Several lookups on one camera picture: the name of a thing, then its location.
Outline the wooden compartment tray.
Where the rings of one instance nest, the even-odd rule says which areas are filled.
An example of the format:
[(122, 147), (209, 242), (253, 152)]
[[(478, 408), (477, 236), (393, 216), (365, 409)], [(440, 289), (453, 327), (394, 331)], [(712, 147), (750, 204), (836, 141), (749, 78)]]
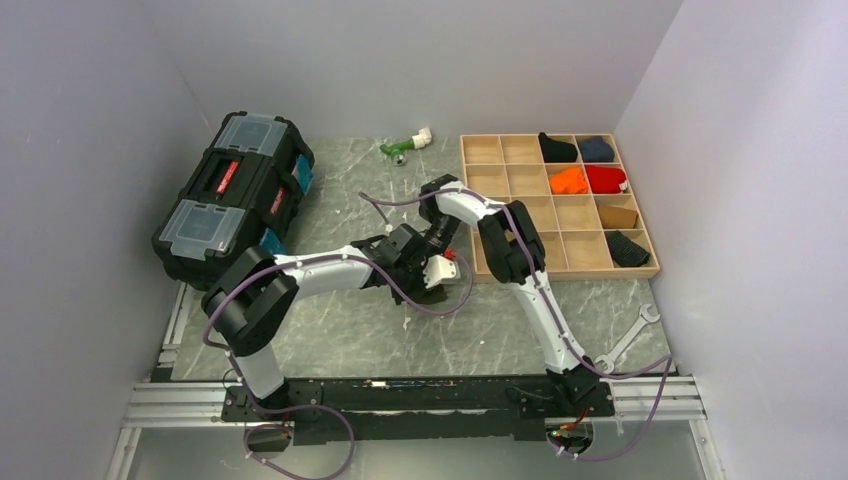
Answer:
[[(496, 201), (522, 202), (529, 212), (546, 250), (546, 265), (553, 280), (633, 279), (654, 277), (660, 262), (647, 231), (630, 176), (614, 137), (610, 133), (547, 133), (574, 144), (575, 163), (545, 163), (537, 134), (463, 135), (460, 138), (465, 183)], [(585, 163), (577, 146), (579, 139), (601, 136), (616, 158), (611, 163)], [(620, 194), (554, 195), (548, 177), (570, 167), (586, 165), (618, 167), (629, 181)], [(635, 210), (638, 226), (629, 230), (608, 230), (601, 226), (597, 206), (613, 205)], [(619, 267), (608, 250), (605, 234), (620, 231), (648, 250), (651, 260), (642, 267)]]

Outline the silver wrench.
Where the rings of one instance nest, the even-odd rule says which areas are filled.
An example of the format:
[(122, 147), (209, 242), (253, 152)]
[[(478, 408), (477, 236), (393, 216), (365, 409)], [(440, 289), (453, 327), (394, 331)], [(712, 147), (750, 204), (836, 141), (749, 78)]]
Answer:
[(661, 315), (653, 313), (653, 304), (643, 304), (640, 306), (639, 315), (626, 333), (616, 342), (613, 348), (603, 355), (599, 355), (595, 359), (595, 366), (606, 374), (611, 374), (617, 364), (617, 361), (624, 351), (633, 343), (636, 337), (649, 325), (657, 323)]

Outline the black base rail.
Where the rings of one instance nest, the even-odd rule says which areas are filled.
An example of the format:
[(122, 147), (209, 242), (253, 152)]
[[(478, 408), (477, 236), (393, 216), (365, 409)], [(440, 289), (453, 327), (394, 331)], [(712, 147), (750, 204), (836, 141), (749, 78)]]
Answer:
[(262, 408), (228, 386), (225, 423), (284, 423), (296, 446), (354, 438), (419, 440), (507, 437), (543, 439), (560, 423), (615, 415), (607, 382), (567, 386), (546, 375), (291, 379), (283, 398)]

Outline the black plastic toolbox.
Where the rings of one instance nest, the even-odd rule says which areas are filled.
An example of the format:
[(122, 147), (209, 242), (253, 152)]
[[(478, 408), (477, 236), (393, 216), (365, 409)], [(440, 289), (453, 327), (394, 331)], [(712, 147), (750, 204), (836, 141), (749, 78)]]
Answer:
[(283, 254), (315, 156), (282, 116), (227, 114), (151, 243), (167, 276), (205, 291), (245, 250)]

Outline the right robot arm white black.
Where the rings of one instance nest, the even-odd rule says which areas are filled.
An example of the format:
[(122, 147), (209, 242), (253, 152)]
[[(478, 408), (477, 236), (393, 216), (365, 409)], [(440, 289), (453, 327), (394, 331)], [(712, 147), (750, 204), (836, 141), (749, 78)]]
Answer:
[(420, 195), (423, 218), (432, 223), (447, 218), (476, 229), (489, 272), (512, 293), (541, 345), (549, 404), (565, 416), (612, 416), (608, 385), (554, 298), (546, 250), (527, 207), (486, 197), (452, 175), (425, 184)]

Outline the brown rolled cloth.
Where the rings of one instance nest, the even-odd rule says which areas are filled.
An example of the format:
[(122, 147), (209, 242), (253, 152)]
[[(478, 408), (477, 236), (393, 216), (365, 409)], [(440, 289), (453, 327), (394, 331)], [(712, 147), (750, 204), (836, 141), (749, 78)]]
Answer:
[(597, 212), (601, 226), (608, 230), (629, 230), (638, 226), (639, 215), (635, 210), (599, 204)]

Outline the black ribbed rolled cloth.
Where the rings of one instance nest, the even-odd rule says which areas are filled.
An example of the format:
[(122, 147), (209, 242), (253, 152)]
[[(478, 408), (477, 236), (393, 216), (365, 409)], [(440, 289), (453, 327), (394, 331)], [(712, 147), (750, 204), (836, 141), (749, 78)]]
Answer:
[(623, 268), (637, 268), (645, 266), (651, 260), (648, 250), (625, 236), (620, 231), (611, 231), (605, 234), (611, 259)]

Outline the aluminium frame rail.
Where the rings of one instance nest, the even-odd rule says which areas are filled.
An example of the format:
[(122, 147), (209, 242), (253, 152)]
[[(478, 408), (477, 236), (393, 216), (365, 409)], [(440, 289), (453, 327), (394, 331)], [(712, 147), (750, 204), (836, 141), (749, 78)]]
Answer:
[[(693, 377), (648, 375), (625, 380), (604, 378), (601, 381), (611, 386), (616, 413), (611, 418), (580, 420), (580, 425), (590, 427), (594, 422), (612, 422), (622, 433), (626, 423), (642, 427), (646, 421), (685, 421), (696, 443), (705, 476), (709, 479), (724, 478), (724, 469), (707, 424), (706, 410)], [(250, 430), (266, 424), (284, 424), (223, 422), (220, 414), (228, 386), (240, 385), (236, 380), (227, 378), (214, 382), (153, 380), (136, 385), (123, 420), (119, 447), (109, 468), (109, 478), (128, 477), (133, 456), (131, 449), (144, 429), (234, 427)]]

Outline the green white pipe fitting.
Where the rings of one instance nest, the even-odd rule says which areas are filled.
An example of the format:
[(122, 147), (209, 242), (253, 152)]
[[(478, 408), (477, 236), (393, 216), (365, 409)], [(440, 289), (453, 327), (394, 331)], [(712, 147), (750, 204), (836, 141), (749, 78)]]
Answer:
[(407, 151), (420, 150), (428, 146), (433, 140), (432, 131), (425, 127), (410, 138), (394, 144), (382, 144), (379, 149), (386, 155), (395, 166), (405, 165), (407, 162)]

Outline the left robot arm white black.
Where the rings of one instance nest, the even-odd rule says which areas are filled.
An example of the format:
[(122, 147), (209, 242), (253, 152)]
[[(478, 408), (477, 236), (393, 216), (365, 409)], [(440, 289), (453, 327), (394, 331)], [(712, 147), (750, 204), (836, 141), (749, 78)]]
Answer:
[(260, 246), (246, 250), (208, 289), (201, 307), (247, 383), (248, 407), (264, 420), (286, 409), (289, 386), (271, 342), (296, 302), (382, 286), (392, 287), (396, 303), (406, 298), (421, 302), (431, 290), (425, 266), (449, 244), (435, 229), (419, 232), (402, 224), (388, 234), (318, 254), (274, 257)]

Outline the red rolled cloth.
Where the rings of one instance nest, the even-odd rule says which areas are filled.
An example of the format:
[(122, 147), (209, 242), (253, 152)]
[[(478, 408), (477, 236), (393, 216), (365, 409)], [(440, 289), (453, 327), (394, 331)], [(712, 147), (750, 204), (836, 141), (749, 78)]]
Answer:
[(620, 194), (629, 187), (626, 173), (621, 168), (586, 165), (584, 170), (594, 194)]

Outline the navy rolled cloth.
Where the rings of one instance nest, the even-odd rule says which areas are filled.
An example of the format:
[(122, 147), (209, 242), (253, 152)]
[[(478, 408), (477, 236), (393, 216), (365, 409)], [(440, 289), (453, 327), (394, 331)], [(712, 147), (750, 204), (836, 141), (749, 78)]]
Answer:
[(601, 136), (591, 136), (577, 141), (585, 163), (611, 163), (616, 155), (613, 147)]

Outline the orange rolled cloth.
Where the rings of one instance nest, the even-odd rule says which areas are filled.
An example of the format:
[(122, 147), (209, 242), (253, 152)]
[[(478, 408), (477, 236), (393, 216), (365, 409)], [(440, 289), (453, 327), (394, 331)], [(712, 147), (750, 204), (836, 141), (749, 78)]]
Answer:
[(589, 184), (583, 170), (570, 167), (548, 177), (554, 195), (584, 195), (589, 193)]

